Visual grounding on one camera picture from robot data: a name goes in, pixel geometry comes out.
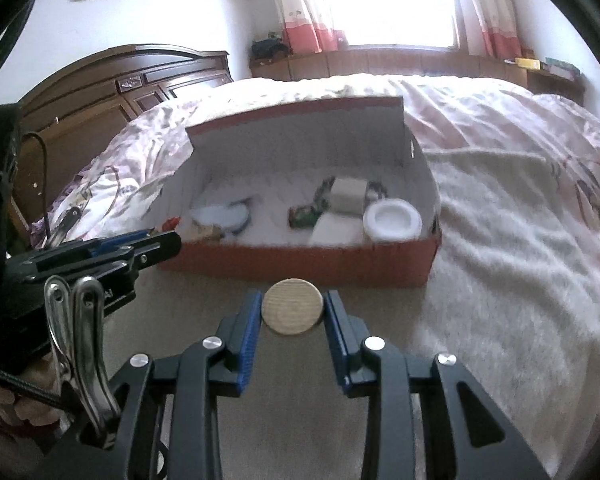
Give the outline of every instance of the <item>book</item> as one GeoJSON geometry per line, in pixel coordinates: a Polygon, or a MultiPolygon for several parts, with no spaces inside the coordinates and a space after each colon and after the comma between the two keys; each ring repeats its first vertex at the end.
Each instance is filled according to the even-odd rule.
{"type": "Polygon", "coordinates": [[[547,57],[546,58],[546,62],[549,65],[554,65],[554,66],[558,66],[560,68],[563,68],[565,70],[568,70],[569,72],[571,72],[575,77],[580,75],[580,70],[578,69],[578,67],[572,65],[571,63],[567,63],[566,61],[560,61],[559,59],[555,59],[553,57],[547,57]]]}
{"type": "Polygon", "coordinates": [[[573,74],[573,72],[570,72],[561,66],[549,65],[549,73],[564,79],[568,79],[569,81],[576,81],[576,76],[573,74]]]}

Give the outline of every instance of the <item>wooden disc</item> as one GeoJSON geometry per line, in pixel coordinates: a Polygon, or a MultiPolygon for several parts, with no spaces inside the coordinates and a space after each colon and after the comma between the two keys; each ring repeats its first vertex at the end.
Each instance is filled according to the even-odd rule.
{"type": "Polygon", "coordinates": [[[314,327],[322,316],[322,294],[305,280],[277,282],[264,295],[262,319],[274,332],[297,335],[314,327]]]}

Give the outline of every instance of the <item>curtain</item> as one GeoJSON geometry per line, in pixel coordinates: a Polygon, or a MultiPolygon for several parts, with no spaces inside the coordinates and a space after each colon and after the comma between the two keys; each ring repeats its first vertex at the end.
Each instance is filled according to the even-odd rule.
{"type": "Polygon", "coordinates": [[[512,0],[472,0],[487,54],[498,59],[522,57],[512,0]]]}
{"type": "Polygon", "coordinates": [[[338,49],[331,12],[324,0],[274,0],[283,39],[294,54],[338,49]]]}

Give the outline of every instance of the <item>silver screw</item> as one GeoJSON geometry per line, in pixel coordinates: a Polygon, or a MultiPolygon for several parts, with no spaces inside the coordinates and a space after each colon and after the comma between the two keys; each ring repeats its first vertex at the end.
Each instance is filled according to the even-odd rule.
{"type": "Polygon", "coordinates": [[[215,335],[205,337],[204,341],[202,342],[202,346],[208,350],[220,348],[222,346],[222,339],[215,335]]]}
{"type": "Polygon", "coordinates": [[[382,350],[384,348],[384,339],[375,335],[365,339],[365,346],[369,350],[382,350]]]}
{"type": "Polygon", "coordinates": [[[448,352],[442,352],[442,353],[438,354],[438,362],[441,365],[453,366],[454,364],[456,364],[457,360],[458,359],[456,358],[455,355],[449,354],[448,352]]]}
{"type": "Polygon", "coordinates": [[[134,368],[142,368],[149,362],[149,356],[147,354],[136,354],[131,359],[129,359],[129,363],[134,368]]]}

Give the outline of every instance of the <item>stainless steel clip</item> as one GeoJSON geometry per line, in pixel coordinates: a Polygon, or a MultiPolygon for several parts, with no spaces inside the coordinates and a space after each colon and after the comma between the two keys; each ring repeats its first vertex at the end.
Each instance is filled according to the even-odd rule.
{"type": "Polygon", "coordinates": [[[73,290],[59,276],[45,283],[46,318],[61,394],[71,395],[67,391],[71,390],[87,413],[97,441],[109,447],[120,407],[102,359],[104,300],[102,285],[90,276],[77,280],[73,290]]]}

